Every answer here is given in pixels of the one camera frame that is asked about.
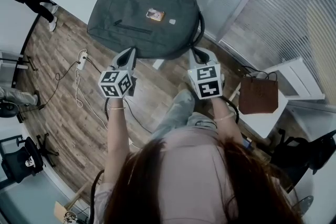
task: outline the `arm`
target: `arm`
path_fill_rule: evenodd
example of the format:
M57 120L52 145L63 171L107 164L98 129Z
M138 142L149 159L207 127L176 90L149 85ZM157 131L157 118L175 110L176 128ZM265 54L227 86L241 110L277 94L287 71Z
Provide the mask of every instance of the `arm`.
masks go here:
M214 108L215 119L222 119L228 116L231 111L229 110L226 102L221 98L212 98L212 105ZM240 133L240 129L235 122L235 117L226 118L221 121L217 121L218 135L222 143L225 139L231 137L237 143L243 143L243 137Z
M122 98L114 98L111 108L122 108ZM107 130L108 156L105 164L104 183L116 183L121 167L130 151L124 110L110 110Z

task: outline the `power outlet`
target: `power outlet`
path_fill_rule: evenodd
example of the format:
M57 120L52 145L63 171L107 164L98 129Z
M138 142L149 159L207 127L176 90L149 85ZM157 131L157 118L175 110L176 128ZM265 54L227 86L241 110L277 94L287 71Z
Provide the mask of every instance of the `power outlet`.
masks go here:
M85 63L86 63L86 59L88 58L88 54L86 52L82 52L82 55L80 56L79 58L79 64L77 66L77 68L79 70L83 70L84 69L84 66L85 66Z

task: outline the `backpack zipper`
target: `backpack zipper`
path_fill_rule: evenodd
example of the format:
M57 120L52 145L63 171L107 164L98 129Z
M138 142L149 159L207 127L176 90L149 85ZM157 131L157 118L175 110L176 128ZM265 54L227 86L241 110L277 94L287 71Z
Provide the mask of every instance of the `backpack zipper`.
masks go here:
M128 29L128 30L133 30L133 31L141 32L141 33L145 33L145 34L148 34L148 35L150 35L153 32L151 30L137 28L137 27L133 27L133 26L129 26L129 25L122 25L122 24L120 24L121 22L122 22L122 20L117 20L114 23L114 26L119 27L119 28L124 28L124 29Z

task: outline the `floor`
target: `floor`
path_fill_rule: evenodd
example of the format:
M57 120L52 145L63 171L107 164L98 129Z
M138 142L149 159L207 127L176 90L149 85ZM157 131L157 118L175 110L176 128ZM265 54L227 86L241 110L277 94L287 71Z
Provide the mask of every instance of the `floor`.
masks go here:
M77 61L78 52L87 49L89 58L99 70L105 70L116 55L111 50L92 40L86 33L86 25L63 9L57 12L57 28L53 33L42 18L36 25L28 42L25 54L33 58L38 71L21 71L17 87L24 91L39 90L42 103L52 95L57 81L55 74L63 76L69 67ZM203 38L200 46L211 49L222 64L225 75L224 95L230 96L238 86L243 70L241 66L225 51L211 41ZM188 60L186 55L171 61L165 61L160 70L152 67L154 60L138 60L134 72L137 80L134 97L128 98L135 117L150 131L155 130L164 117L177 87L187 82ZM80 89L97 115L107 122L103 107L105 99L100 92L97 81L100 74L86 63L80 72ZM75 102L75 68L59 82L58 90L42 110L23 113L25 125L31 135L49 133L48 145L58 151L54 157L55 171L74 190L77 191L86 181L93 181L103 169L107 154L106 130L102 122L94 115L78 91L78 99L83 102L80 108ZM132 117L130 110L125 111L130 138L141 147L150 134ZM285 111L277 124L292 136L305 136L300 126L288 111ZM262 140L253 134L247 126L240 123L244 134L256 142L267 145L276 144L279 135L274 133ZM88 201L89 189L85 191Z

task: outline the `backpack handle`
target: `backpack handle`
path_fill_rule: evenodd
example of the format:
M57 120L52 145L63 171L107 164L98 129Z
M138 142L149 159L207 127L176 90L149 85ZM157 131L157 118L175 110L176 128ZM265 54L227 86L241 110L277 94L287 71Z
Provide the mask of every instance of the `backpack handle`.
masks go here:
M203 15L202 15L201 12L198 12L198 16L199 16L199 20L200 20L199 23L201 24L201 31L199 32L198 37L190 43L191 47L196 46L201 41L201 39L204 35L204 30L205 30L204 18L203 18Z

